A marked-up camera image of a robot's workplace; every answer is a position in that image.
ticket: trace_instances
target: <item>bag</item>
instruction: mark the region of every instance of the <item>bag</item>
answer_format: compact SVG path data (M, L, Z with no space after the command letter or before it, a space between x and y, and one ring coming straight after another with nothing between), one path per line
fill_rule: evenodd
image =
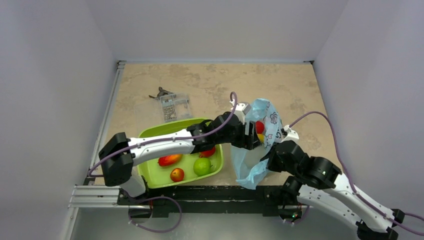
M281 140L283 123L280 115L271 102L264 98L256 99L245 121L261 121L264 123L263 144L254 150L231 146L231 162L240 186L254 190L258 183L270 172L267 169L268 159L259 161L271 149L276 140Z

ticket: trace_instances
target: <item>green plastic bin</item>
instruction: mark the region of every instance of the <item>green plastic bin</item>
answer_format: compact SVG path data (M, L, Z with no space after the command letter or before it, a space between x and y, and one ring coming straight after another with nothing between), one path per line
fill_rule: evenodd
M140 138L155 137L159 135L171 134L185 129L193 124L201 123L204 118L190 118L179 121L173 121L148 128L140 133ZM204 179L217 174L224 165L224 155L222 146L216 145L216 152L214 155L208 157L212 164L211 173L204 176L197 176L193 171L193 165L196 159L199 158L199 153L184 154L182 159L170 166L159 166L158 158L145 161L137 166L138 173L144 177L147 186L151 189L164 188L180 184L189 183L199 179ZM172 170L180 168L184 171L184 179L179 182L173 182L170 178Z

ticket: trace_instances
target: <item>green fruit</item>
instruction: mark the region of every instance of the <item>green fruit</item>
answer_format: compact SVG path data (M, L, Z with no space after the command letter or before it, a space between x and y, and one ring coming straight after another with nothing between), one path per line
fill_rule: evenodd
M201 177L210 174L211 167L211 160L209 160L209 158L202 157L194 162L193 170L197 176Z

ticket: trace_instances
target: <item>marbled surface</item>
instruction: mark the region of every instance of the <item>marbled surface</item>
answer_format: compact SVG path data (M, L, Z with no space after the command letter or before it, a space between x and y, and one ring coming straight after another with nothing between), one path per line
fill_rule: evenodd
M190 98L193 117L214 119L230 110L229 96L235 91L239 102L251 103L256 98L269 99L280 113L283 125L290 124L309 111L325 113L320 89L310 64L126 64L113 109L107 139L126 132L137 137L139 131L164 121L154 108L158 87ZM135 107L145 114L136 120ZM294 128L298 144L310 156L325 157L340 167L334 141L325 119L313 114ZM224 144L224 166L211 177L188 185L237 185L230 159L230 145ZM270 173L260 185L281 185L287 173Z

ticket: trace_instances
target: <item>beige table surface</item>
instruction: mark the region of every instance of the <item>beige table surface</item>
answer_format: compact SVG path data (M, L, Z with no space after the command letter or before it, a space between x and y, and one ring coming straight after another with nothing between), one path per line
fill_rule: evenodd
M229 96L235 91L239 102L269 99L278 110L283 125L292 123L309 111L325 113L320 89L310 64L126 64L107 131L108 141L115 133L137 137L140 130L162 124L160 115L136 120L135 107L145 106L146 116L153 106L148 95L156 96L158 87L190 98L193 117L214 119L230 110ZM334 141L325 119L313 114L297 123L298 144L310 156L321 156L340 167ZM237 185L230 158L230 145L223 145L224 166L208 178L187 185ZM281 185L287 173L272 172L260 185ZM95 184L104 184L102 178Z

